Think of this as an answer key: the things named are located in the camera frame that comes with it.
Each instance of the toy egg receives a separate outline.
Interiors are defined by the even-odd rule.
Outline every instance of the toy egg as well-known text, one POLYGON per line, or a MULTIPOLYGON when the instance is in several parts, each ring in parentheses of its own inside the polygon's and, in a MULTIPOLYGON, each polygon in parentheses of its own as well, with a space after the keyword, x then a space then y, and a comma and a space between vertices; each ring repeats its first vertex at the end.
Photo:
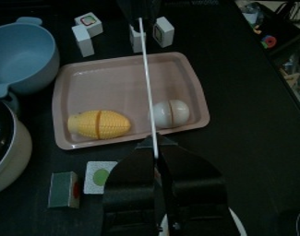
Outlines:
POLYGON ((188 107, 180 100, 166 100, 152 105, 154 125, 158 128, 174 128, 184 125, 188 116, 188 107))
POLYGON ((130 130, 128 119, 112 111, 88 111, 68 118, 68 131, 72 134, 108 139, 123 136, 130 130))

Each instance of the black table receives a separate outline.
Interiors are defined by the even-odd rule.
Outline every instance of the black table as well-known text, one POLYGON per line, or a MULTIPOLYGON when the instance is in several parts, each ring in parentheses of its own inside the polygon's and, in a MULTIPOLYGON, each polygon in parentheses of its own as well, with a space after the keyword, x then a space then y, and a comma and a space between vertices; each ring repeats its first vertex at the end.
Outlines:
MULTIPOLYGON (((222 172, 229 207, 247 235, 293 235, 300 212, 300 104, 231 1, 164 4, 160 15, 175 27, 174 43, 162 49, 148 38, 147 52, 187 57, 211 117, 203 128, 166 137, 222 172)), ((134 55, 120 15, 100 16, 103 34, 92 39, 95 54, 85 58, 71 33, 72 15, 53 12, 39 17, 55 36, 60 66, 134 55)), ((83 181, 88 161, 123 159, 140 141, 60 149, 53 86, 19 98, 33 149, 21 176, 0 193, 0 235, 100 235, 102 197, 81 195, 79 209, 48 209, 51 174, 73 171, 83 181)))

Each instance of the small white container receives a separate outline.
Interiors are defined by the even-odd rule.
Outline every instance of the small white container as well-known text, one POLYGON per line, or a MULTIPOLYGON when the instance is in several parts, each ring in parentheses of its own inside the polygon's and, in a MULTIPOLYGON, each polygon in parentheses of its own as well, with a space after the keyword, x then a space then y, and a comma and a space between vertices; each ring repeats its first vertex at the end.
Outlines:
POLYGON ((103 24, 91 12, 75 18, 75 25, 85 27, 89 38, 103 32, 103 24))
POLYGON ((156 18, 152 27, 152 38, 156 40, 162 48, 172 44, 174 27, 164 17, 156 18))
POLYGON ((87 34, 85 27, 83 25, 77 25, 77 26, 71 27, 71 30, 72 30, 75 40, 76 40, 76 45, 80 49, 80 53, 83 57, 92 55, 95 52, 94 52, 94 47, 92 47, 89 36, 87 34))
POLYGON ((134 27, 130 25, 130 42, 132 45, 134 53, 142 52, 142 41, 140 33, 134 30, 134 27))

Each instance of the rectangular tray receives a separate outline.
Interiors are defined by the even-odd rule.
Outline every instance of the rectangular tray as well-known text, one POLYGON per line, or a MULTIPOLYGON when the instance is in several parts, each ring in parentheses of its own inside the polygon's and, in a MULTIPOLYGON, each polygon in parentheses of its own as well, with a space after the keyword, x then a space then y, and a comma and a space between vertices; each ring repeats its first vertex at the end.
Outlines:
MULTIPOLYGON (((202 87, 180 53, 147 55, 152 104, 182 100, 187 124, 156 129, 160 135, 203 127, 210 121, 202 87)), ((150 135, 148 98, 142 55, 63 65, 55 79, 52 116, 55 142, 61 149, 85 148, 146 138, 150 135), (91 110, 111 110, 131 122, 124 136, 96 140, 72 135, 68 117, 91 110)))

